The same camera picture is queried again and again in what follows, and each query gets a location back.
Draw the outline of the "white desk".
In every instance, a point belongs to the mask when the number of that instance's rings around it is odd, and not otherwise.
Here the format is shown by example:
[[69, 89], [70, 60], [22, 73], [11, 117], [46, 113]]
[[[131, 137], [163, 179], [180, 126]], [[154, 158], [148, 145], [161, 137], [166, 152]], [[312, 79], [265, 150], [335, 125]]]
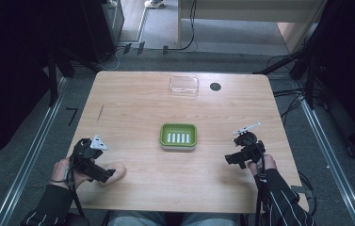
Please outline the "white desk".
[[196, 18], [274, 22], [290, 53], [296, 52], [328, 0], [196, 0]]

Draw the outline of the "person's right hand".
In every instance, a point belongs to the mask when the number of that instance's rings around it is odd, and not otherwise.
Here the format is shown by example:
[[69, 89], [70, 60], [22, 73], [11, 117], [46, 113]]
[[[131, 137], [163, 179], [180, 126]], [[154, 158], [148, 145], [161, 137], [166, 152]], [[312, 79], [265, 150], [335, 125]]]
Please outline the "person's right hand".
[[[276, 168], [277, 168], [276, 162], [275, 162], [273, 156], [270, 155], [270, 154], [266, 154], [266, 155], [264, 156], [264, 161], [263, 161], [263, 163], [264, 163], [264, 167], [265, 167], [266, 170], [269, 170], [269, 169], [276, 169]], [[252, 174], [253, 176], [255, 176], [255, 175], [258, 174], [258, 172], [257, 172], [257, 164], [256, 164], [256, 163], [250, 161], [250, 162], [248, 163], [248, 168], [250, 169], [250, 172], [251, 172], [251, 174]]]

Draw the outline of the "metal floor rail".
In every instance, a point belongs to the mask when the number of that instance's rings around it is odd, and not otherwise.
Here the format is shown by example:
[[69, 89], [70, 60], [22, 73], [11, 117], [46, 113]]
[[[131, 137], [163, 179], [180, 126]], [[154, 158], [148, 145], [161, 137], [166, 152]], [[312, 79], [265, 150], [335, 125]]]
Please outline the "metal floor rail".
[[28, 152], [24, 158], [22, 165], [20, 166], [16, 177], [11, 184], [7, 195], [0, 208], [0, 226], [7, 226], [9, 220], [13, 214], [13, 211], [24, 191], [24, 187], [27, 180], [34, 168], [38, 156], [40, 154], [41, 148], [44, 144], [45, 139], [50, 131], [56, 114], [61, 106], [64, 99], [66, 89], [70, 83], [70, 78], [61, 78], [57, 86], [58, 98], [56, 99], [53, 106], [50, 106], [46, 111], [45, 117], [42, 120], [39, 130], [36, 133]]
[[310, 123], [320, 150], [327, 162], [331, 176], [337, 185], [353, 225], [355, 226], [355, 191], [344, 173], [342, 165], [336, 157], [334, 149], [332, 148], [330, 141], [322, 128], [321, 122], [316, 115], [313, 104], [313, 91], [311, 89], [307, 89], [298, 81], [295, 81], [294, 85], [297, 89], [304, 89], [304, 101], [301, 103], [303, 111], [308, 122]]

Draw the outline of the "clear plastic container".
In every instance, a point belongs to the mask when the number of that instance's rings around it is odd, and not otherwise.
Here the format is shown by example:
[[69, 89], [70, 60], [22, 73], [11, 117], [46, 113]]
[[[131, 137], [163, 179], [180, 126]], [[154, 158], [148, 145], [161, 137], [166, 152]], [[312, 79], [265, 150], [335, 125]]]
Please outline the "clear plastic container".
[[169, 81], [169, 91], [174, 95], [197, 96], [199, 79], [190, 76], [173, 76]]

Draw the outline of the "person's legs in jeans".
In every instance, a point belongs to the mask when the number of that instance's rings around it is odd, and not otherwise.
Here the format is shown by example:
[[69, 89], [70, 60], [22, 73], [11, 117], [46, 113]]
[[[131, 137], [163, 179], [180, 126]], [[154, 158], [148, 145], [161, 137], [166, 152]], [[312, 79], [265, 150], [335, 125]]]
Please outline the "person's legs in jeans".
[[114, 211], [107, 226], [241, 226], [239, 214], [184, 213], [172, 223], [165, 212]]

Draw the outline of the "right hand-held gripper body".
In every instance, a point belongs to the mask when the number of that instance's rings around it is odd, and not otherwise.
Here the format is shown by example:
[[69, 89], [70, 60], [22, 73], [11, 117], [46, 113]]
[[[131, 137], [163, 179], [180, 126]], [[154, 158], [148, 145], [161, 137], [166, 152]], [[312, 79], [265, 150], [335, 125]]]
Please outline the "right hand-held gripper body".
[[251, 129], [260, 125], [260, 122], [256, 122], [253, 125], [234, 131], [234, 144], [236, 146], [241, 146], [242, 149], [240, 152], [245, 153], [249, 158], [248, 160], [252, 160], [254, 162], [257, 162], [265, 152], [264, 144], [258, 140], [257, 136], [251, 131]]

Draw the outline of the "white shoe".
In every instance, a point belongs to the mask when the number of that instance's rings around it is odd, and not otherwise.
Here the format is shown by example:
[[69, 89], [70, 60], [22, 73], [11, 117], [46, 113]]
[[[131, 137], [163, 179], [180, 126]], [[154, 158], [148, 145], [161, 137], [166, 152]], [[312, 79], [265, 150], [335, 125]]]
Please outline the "white shoe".
[[144, 3], [145, 8], [164, 8], [166, 5], [165, 0], [146, 0]]

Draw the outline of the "green soap dish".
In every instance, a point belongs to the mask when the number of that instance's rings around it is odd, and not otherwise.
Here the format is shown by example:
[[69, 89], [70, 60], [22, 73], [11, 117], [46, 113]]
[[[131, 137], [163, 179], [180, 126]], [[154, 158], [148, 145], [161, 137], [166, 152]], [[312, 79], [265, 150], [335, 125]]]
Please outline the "green soap dish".
[[159, 143], [164, 150], [194, 150], [197, 127], [188, 123], [164, 123], [160, 129]]

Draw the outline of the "black cabinet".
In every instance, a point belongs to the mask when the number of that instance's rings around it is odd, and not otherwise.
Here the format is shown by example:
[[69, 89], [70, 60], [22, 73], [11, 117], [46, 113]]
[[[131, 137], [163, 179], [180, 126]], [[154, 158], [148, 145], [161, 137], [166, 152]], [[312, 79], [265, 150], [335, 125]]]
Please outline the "black cabinet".
[[116, 53], [124, 15], [121, 0], [81, 0], [89, 32], [89, 60], [100, 62]]

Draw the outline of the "person's left hand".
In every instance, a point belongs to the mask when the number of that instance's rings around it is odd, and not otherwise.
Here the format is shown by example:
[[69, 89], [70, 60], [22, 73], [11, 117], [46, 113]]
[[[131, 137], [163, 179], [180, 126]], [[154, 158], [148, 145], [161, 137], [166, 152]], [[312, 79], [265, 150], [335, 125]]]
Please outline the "person's left hand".
[[[53, 174], [50, 180], [51, 185], [60, 186], [66, 189], [69, 188], [65, 180], [65, 175], [67, 173], [67, 169], [69, 168], [69, 165], [70, 165], [69, 158], [63, 158], [54, 164]], [[80, 172], [74, 172], [73, 177], [75, 181], [75, 187], [79, 187], [81, 184], [83, 184], [89, 179], [87, 175], [82, 174]]]

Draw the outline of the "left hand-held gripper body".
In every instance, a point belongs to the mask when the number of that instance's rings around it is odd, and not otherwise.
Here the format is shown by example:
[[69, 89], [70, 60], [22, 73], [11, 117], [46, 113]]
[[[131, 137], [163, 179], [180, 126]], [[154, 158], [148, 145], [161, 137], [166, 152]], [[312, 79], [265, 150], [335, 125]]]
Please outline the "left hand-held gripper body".
[[107, 150], [107, 146], [98, 135], [93, 139], [81, 138], [73, 147], [73, 168], [91, 178], [95, 166], [95, 160]]

